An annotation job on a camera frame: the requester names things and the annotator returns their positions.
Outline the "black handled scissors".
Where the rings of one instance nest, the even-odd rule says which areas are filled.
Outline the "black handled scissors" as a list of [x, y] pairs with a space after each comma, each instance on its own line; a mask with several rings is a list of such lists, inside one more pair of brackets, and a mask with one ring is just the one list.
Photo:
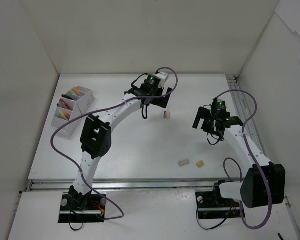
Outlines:
[[74, 99], [68, 95], [62, 94], [61, 96], [62, 96], [62, 98], [74, 101]]

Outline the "small tan staples box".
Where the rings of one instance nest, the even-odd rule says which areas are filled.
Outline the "small tan staples box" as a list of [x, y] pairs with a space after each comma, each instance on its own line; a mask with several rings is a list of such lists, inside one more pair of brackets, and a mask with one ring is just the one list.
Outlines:
[[204, 165], [205, 165], [205, 163], [203, 161], [199, 161], [199, 162], [196, 163], [196, 166], [198, 168], [202, 168]]

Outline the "pink mini stapler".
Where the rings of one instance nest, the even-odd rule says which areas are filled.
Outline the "pink mini stapler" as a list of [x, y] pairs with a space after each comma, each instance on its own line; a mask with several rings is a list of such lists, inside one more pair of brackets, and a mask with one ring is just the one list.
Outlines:
[[169, 120], [171, 118], [171, 112], [169, 109], [165, 109], [162, 115], [163, 119]]

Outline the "red gel pen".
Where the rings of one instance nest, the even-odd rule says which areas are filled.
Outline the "red gel pen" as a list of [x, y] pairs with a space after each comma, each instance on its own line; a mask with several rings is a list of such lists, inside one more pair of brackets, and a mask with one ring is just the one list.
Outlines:
[[64, 107], [70, 111], [72, 111], [73, 109], [71, 108], [70, 105], [68, 105], [68, 103], [66, 101], [64, 101], [63, 99], [59, 100], [60, 103], [62, 103], [64, 105]]

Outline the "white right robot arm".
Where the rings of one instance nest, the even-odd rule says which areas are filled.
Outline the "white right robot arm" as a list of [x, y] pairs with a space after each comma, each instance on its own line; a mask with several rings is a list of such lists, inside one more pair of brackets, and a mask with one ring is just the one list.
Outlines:
[[211, 193], [211, 200], [217, 206], [223, 206], [231, 200], [242, 201], [249, 209], [269, 204], [281, 204], [284, 201], [286, 170], [282, 164], [274, 164], [266, 157], [247, 133], [243, 131], [243, 122], [237, 116], [231, 116], [226, 103], [216, 99], [210, 108], [198, 108], [193, 128], [201, 129], [218, 141], [226, 140], [236, 152], [240, 163], [247, 169], [242, 182], [229, 180], [219, 182], [217, 190]]

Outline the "twin orange yellow highlighter pack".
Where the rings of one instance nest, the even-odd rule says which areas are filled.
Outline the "twin orange yellow highlighter pack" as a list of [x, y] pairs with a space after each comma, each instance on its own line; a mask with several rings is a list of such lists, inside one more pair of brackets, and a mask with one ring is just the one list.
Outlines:
[[59, 113], [66, 121], [68, 121], [71, 117], [66, 111], [60, 111]]

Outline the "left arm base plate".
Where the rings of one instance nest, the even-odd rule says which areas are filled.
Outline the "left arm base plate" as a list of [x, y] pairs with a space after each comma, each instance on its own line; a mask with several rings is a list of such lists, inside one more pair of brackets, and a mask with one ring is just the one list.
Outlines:
[[68, 194], [61, 198], [58, 223], [85, 224], [103, 223], [106, 217], [106, 200], [97, 194], [92, 194], [84, 206], [80, 206]]

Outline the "white eraser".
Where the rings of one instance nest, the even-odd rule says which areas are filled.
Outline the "white eraser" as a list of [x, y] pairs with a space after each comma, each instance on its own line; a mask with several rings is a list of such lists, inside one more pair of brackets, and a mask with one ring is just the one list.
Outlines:
[[181, 160], [181, 161], [178, 162], [179, 167], [183, 167], [183, 166], [186, 166], [186, 165], [189, 165], [189, 164], [190, 164], [189, 159], [184, 159], [184, 160]]

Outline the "orange cap highlighter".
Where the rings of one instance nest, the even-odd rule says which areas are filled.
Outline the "orange cap highlighter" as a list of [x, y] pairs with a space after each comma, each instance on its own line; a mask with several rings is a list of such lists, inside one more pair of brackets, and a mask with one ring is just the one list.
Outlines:
[[81, 91], [80, 91], [77, 87], [75, 87], [75, 86], [73, 86], [73, 87], [71, 88], [71, 90], [72, 90], [77, 96], [81, 96], [81, 95], [82, 95]]

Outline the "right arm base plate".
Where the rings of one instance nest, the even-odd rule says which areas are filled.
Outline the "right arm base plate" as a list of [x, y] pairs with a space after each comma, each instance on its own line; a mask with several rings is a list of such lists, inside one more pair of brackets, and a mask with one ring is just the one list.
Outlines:
[[240, 205], [233, 199], [218, 197], [214, 191], [196, 191], [200, 220], [223, 220], [241, 217]]

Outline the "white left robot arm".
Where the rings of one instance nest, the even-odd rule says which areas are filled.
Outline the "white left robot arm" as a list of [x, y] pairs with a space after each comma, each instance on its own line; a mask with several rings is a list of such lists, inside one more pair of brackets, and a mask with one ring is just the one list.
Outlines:
[[72, 204], [79, 210], [86, 209], [90, 204], [90, 197], [94, 176], [98, 164], [112, 146], [112, 132], [115, 128], [134, 112], [141, 111], [144, 120], [148, 118], [150, 105], [165, 109], [170, 96], [163, 96], [165, 83], [169, 74], [156, 72], [155, 74], [144, 73], [147, 76], [138, 87], [136, 81], [131, 83], [131, 89], [124, 93], [121, 100], [123, 105], [118, 108], [107, 110], [100, 115], [89, 115], [84, 123], [80, 137], [82, 159], [79, 173], [69, 189], [68, 194], [72, 197]]

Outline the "green highlighter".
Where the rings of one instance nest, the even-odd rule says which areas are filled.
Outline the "green highlighter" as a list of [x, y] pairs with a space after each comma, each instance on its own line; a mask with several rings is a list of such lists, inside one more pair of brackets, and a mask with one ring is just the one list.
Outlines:
[[73, 90], [70, 90], [67, 93], [78, 97], [78, 95]]

